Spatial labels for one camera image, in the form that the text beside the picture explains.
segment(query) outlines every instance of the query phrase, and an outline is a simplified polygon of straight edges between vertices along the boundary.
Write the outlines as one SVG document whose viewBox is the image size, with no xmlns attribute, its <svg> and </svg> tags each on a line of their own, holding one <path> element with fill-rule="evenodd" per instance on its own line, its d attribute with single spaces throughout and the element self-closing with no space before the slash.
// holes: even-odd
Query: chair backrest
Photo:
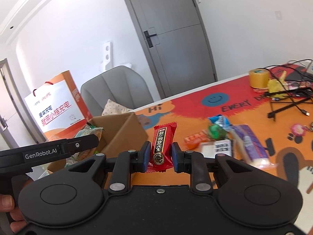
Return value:
<svg viewBox="0 0 313 235">
<path fill-rule="evenodd" d="M 94 117 L 102 114 L 108 99 L 129 109 L 153 102 L 144 79 L 126 66 L 117 66 L 94 77 L 84 83 L 80 91 Z"/>
</svg>

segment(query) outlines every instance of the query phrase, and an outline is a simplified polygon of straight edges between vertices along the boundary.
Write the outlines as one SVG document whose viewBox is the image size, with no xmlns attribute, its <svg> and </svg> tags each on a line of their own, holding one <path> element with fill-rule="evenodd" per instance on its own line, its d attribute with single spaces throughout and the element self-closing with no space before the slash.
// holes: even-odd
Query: human hand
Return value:
<svg viewBox="0 0 313 235">
<path fill-rule="evenodd" d="M 29 180 L 27 180 L 24 186 L 28 185 L 32 181 L 33 180 L 30 178 Z M 14 233 L 18 232 L 26 225 L 24 217 L 20 209 L 18 207 L 15 207 L 15 203 L 11 195 L 0 194 L 0 212 L 10 212 L 12 219 L 15 221 L 12 222 L 10 225 L 11 230 Z"/>
</svg>

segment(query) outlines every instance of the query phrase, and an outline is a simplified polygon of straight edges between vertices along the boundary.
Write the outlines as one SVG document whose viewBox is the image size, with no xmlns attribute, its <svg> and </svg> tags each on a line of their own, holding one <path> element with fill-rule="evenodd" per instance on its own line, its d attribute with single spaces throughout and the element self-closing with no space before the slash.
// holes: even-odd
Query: paper shopping bag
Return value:
<svg viewBox="0 0 313 235">
<path fill-rule="evenodd" d="M 69 71 L 35 89 L 25 102 L 48 139 L 72 138 L 92 118 Z"/>
</svg>

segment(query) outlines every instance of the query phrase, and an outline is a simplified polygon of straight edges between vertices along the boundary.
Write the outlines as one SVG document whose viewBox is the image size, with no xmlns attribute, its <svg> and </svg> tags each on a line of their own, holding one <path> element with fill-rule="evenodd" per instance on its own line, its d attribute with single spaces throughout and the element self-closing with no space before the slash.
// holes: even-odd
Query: bag handle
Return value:
<svg viewBox="0 0 313 235">
<path fill-rule="evenodd" d="M 45 82 L 45 84 L 50 84 L 50 85 L 53 85 L 53 83 L 52 82 L 50 82 L 50 81 L 46 81 Z M 32 91 L 32 94 L 36 97 L 36 95 L 35 95 L 35 91 L 37 90 L 37 88 L 36 89 L 34 89 L 33 91 Z"/>
</svg>

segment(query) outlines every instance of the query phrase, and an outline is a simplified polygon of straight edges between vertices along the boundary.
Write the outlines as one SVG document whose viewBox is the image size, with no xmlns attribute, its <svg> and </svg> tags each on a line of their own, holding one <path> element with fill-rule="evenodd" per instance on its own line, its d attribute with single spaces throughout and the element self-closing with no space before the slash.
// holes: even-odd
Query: packing tape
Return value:
<svg viewBox="0 0 313 235">
<path fill-rule="evenodd" d="M 250 86 L 253 88 L 266 88 L 270 79 L 270 73 L 265 69 L 254 69 L 249 71 Z"/>
</svg>

